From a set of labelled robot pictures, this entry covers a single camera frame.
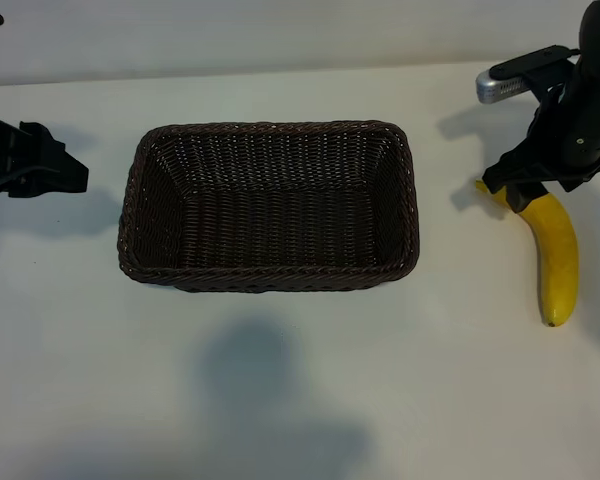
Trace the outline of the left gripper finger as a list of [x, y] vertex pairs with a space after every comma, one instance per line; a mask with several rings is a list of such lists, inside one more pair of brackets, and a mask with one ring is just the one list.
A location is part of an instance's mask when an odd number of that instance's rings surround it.
[[35, 198], [47, 193], [78, 194], [87, 190], [88, 173], [68, 175], [50, 171], [35, 171], [15, 180], [8, 188], [11, 198]]
[[21, 122], [20, 129], [32, 137], [34, 165], [60, 179], [87, 179], [89, 169], [66, 151], [66, 145], [36, 122]]

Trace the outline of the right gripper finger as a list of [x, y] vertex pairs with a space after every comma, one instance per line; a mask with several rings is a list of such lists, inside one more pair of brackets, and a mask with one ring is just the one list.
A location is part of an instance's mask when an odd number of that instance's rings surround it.
[[548, 190], [540, 182], [509, 186], [509, 206], [514, 213], [523, 212], [534, 200], [544, 197]]
[[532, 155], [528, 142], [521, 142], [514, 149], [505, 152], [482, 176], [488, 192], [496, 194], [505, 186], [531, 183], [533, 178], [528, 171], [530, 158]]

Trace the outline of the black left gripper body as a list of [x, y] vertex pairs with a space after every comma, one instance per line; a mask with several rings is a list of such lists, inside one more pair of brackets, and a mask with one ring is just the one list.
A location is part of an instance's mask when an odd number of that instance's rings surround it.
[[27, 198], [29, 184], [23, 164], [28, 162], [28, 136], [24, 122], [14, 126], [0, 120], [0, 194]]

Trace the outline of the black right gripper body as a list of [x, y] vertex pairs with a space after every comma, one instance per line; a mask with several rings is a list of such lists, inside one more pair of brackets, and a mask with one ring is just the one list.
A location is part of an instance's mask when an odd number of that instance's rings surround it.
[[546, 94], [522, 155], [519, 189], [556, 181], [569, 192], [600, 172], [600, 52], [581, 50], [569, 79]]

